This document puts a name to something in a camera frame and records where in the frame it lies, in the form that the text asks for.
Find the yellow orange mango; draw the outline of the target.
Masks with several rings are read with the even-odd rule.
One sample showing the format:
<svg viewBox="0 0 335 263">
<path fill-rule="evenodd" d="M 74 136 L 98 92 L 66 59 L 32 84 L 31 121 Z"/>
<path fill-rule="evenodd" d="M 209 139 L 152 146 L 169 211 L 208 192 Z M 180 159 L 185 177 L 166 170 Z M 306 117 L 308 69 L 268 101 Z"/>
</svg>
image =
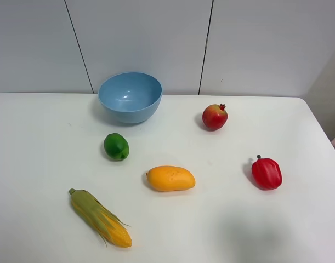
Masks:
<svg viewBox="0 0 335 263">
<path fill-rule="evenodd" d="M 194 188 L 196 180 L 191 172 L 182 167 L 163 165 L 146 173 L 148 184 L 157 191 L 185 191 Z"/>
</svg>

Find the red pomegranate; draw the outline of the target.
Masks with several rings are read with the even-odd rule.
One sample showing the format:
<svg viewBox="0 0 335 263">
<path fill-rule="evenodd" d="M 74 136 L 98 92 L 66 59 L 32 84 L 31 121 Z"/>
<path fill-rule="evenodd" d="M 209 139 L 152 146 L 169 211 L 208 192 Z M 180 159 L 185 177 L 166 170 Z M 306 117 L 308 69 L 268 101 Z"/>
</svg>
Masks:
<svg viewBox="0 0 335 263">
<path fill-rule="evenodd" d="M 205 108 L 202 114 L 202 121 L 209 130 L 218 130 L 228 120 L 228 113 L 225 104 L 213 104 Z"/>
</svg>

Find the green lime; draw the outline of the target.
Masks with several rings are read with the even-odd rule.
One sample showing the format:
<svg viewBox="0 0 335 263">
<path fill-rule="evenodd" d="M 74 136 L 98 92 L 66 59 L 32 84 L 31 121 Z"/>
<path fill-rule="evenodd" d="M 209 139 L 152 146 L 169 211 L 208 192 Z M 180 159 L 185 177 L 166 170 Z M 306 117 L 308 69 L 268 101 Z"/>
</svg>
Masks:
<svg viewBox="0 0 335 263">
<path fill-rule="evenodd" d="M 129 145 L 127 140 L 118 133 L 107 135 L 103 142 L 105 153 L 113 161 L 122 161 L 129 155 Z"/>
</svg>

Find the light blue plastic bowl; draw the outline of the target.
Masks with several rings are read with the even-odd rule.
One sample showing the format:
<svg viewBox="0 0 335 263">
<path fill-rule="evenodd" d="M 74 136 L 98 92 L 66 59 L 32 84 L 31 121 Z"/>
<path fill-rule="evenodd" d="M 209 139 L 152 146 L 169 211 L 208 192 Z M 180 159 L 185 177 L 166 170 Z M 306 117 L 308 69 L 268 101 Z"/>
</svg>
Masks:
<svg viewBox="0 0 335 263">
<path fill-rule="evenodd" d="M 115 120 L 138 124 L 156 112 L 162 93 L 162 86 L 155 77 L 125 72 L 106 80 L 98 90 L 98 99 Z"/>
</svg>

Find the red bell pepper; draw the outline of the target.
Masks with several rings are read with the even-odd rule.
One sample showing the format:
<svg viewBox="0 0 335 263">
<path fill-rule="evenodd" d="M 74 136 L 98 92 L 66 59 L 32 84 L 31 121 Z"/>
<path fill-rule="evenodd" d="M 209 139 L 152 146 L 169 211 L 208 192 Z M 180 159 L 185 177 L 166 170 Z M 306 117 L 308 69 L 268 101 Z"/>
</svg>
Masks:
<svg viewBox="0 0 335 263">
<path fill-rule="evenodd" d="M 271 158 L 262 158 L 257 155 L 257 160 L 251 167 L 255 183 L 262 190 L 275 190 L 282 184 L 282 173 L 279 165 Z"/>
</svg>

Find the yellow corn cob with husk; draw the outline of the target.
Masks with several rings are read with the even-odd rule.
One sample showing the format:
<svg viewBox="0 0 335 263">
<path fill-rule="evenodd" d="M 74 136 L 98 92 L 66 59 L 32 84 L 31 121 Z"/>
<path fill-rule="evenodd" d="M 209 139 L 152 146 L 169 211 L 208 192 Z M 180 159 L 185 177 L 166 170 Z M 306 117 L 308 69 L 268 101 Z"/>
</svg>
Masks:
<svg viewBox="0 0 335 263">
<path fill-rule="evenodd" d="M 69 189 L 74 211 L 105 241 L 120 247 L 132 246 L 132 239 L 124 224 L 86 190 Z"/>
</svg>

